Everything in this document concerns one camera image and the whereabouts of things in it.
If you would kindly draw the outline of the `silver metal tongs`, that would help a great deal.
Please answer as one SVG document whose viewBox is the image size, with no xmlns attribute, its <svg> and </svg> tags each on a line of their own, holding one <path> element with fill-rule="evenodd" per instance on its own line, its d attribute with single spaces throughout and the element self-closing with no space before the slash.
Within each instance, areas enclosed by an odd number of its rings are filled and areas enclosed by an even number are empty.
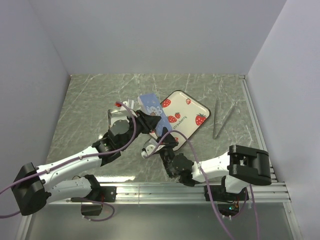
<svg viewBox="0 0 320 240">
<path fill-rule="evenodd" d="M 225 128 L 227 122 L 229 121 L 232 113 L 235 110 L 235 107 L 237 105 L 237 102 L 234 101 L 228 111 L 221 117 L 218 118 L 218 113 L 222 109 L 221 104 L 220 104 L 220 99 L 217 98 L 215 100 L 215 105 L 214 105 L 214 115 L 213 115 L 213 132 L 212 132 L 212 138 L 216 140 L 220 134 L 222 133 L 222 130 Z"/>
</svg>

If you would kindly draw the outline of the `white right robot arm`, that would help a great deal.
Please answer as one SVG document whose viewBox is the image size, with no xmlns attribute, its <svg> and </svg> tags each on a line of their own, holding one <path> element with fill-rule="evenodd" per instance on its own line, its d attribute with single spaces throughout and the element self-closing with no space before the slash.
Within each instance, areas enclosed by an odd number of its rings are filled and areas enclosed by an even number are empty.
<svg viewBox="0 0 320 240">
<path fill-rule="evenodd" d="M 231 200 L 249 185 L 269 186 L 272 183 L 269 153 L 265 150 L 231 145 L 224 154 L 204 160 L 191 161 L 184 154 L 175 154 L 173 148 L 178 141 L 172 136 L 177 130 L 162 131 L 157 139 L 160 155 L 166 173 L 170 178 L 188 187 L 205 183 L 214 178 L 221 178 L 219 193 L 226 200 Z"/>
</svg>

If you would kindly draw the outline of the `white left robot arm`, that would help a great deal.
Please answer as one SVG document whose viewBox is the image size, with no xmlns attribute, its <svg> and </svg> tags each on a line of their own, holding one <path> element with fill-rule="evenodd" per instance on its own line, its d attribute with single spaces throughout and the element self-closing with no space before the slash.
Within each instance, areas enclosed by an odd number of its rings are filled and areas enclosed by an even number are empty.
<svg viewBox="0 0 320 240">
<path fill-rule="evenodd" d="M 97 200 L 102 188 L 93 175 L 78 180 L 70 178 L 113 162 L 139 134 L 155 130 L 161 119 L 141 110 L 133 111 L 117 120 L 101 139 L 70 157 L 38 167 L 31 162 L 23 165 L 11 186 L 20 214 L 32 215 L 48 203 L 67 198 Z"/>
</svg>

